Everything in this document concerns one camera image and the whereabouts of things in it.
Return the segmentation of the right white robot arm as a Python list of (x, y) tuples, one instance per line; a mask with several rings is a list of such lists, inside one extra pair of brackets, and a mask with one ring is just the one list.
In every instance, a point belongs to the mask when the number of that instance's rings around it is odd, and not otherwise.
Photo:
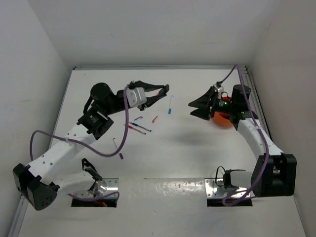
[(248, 86), (236, 84), (232, 95), (225, 99), (219, 88), (208, 91), (188, 105), (193, 107), (192, 116), (209, 120), (215, 114), (228, 115), (230, 123), (245, 139), (256, 158), (252, 172), (241, 169), (226, 170), (223, 187), (250, 189), (256, 197), (292, 196), (295, 190), (297, 160), (278, 148), (262, 129), (256, 114), (250, 109)]

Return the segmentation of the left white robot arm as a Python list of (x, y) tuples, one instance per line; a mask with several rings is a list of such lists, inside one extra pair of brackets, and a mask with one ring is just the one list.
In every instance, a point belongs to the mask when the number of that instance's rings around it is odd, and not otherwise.
[[(27, 165), (18, 164), (13, 169), (17, 190), (32, 205), (41, 211), (50, 206), (58, 195), (69, 195), (85, 202), (102, 202), (106, 199), (117, 201), (118, 191), (111, 191), (104, 178), (86, 159), (82, 159), (82, 171), (65, 178), (57, 178), (65, 167), (83, 148), (110, 158), (118, 154), (127, 139), (130, 108), (143, 111), (159, 99), (164, 98), (169, 85), (153, 85), (142, 81), (132, 81), (116, 94), (110, 87), (100, 82), (90, 91), (83, 115), (64, 137), (54, 136), (58, 142), (39, 158), (32, 158)], [(91, 147), (113, 125), (110, 115), (125, 112), (125, 129), (120, 146), (116, 151), (105, 154)]]

